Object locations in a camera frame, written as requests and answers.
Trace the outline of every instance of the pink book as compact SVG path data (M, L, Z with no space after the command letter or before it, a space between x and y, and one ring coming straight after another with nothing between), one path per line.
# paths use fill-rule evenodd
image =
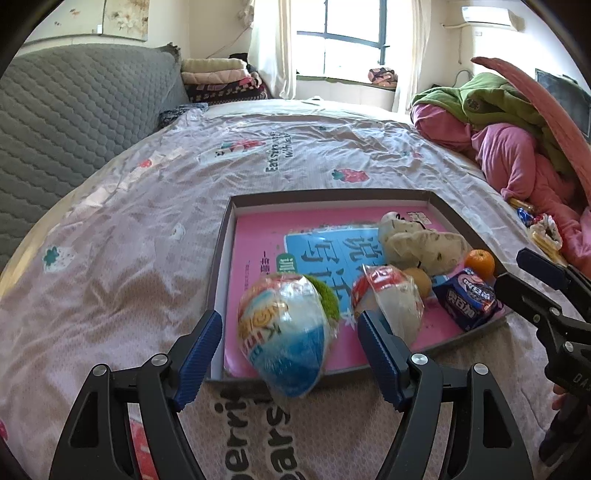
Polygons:
M225 320L224 368L232 377L255 378L238 347L236 327L242 294L262 275L274 272L310 274L323 280L339 298L341 321L332 343L326 371L367 365L357 337L350 306L353 282L361 266L383 265L384 255L375 226L384 214L395 210L406 220L446 231L425 204L413 206L319 209L295 212L253 213L236 220L228 309ZM421 330L411 350L419 351L443 342L463 331L432 297L425 301Z

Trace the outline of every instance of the candy wrapper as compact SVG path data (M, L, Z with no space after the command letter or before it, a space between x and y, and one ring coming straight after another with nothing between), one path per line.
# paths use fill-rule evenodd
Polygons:
M433 287L443 308L464 331L486 323L501 305L494 289L470 268Z
M517 209L517 216L527 228L534 224L535 217L524 208Z
M411 276L391 265L363 266L363 275L353 284L351 304L355 318L364 310L382 310L392 333L411 345L423 318L423 301Z
M272 391L301 397L320 379L335 337L319 292L302 275L269 275L238 307L242 353Z

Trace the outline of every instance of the screw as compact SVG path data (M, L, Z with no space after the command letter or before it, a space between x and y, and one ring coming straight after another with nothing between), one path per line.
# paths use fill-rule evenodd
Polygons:
M486 375L488 373L488 367L485 364L476 364L474 365L474 371L478 375Z
M161 367L166 362L168 362L168 357L163 353L159 353L158 355L154 355L152 357L152 365L154 365L155 367Z
M101 377L102 375L105 374L105 372L107 371L107 367L104 365L97 365L96 367L94 367L92 369L92 374L95 377Z
M429 361L429 359L422 353L415 353L410 359L416 365L424 365Z

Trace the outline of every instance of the pink clothing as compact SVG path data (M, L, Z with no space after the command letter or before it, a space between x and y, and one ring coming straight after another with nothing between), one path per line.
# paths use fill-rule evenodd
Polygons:
M580 219L569 206L576 183L563 179L550 160L536 152L537 141L529 132L511 124L494 124L472 132L470 125L447 110L427 104L415 106L412 118L422 136L475 160L486 181L506 201L528 200L540 213L551 215L563 236L563 255L591 277L589 208Z
M463 124L447 110L427 103L413 107L411 118L421 135L455 152L474 160L472 127Z
M507 202L527 200L536 190L550 189L562 203L570 203L575 183L563 180L550 160L535 152L536 143L529 132L511 124L490 125L472 137L486 181Z
M566 111L548 91L533 78L511 63L501 59L477 57L474 63L496 70L523 93L544 117L560 148L569 159L591 203L591 150L583 135ZM582 215L559 201L550 189L535 191L530 202L554 217L564 240L562 253L566 260L587 277L591 277L591 211L587 206Z

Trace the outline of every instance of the white curtain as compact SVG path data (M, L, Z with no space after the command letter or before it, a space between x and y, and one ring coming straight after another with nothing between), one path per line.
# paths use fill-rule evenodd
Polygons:
M291 0L255 0L248 63L265 81L274 98L296 96Z
M388 40L389 50L397 48L404 58L399 60L393 110L407 113L413 97L419 93L418 83L431 33L431 0L401 0L396 5L400 21L397 22L397 39Z

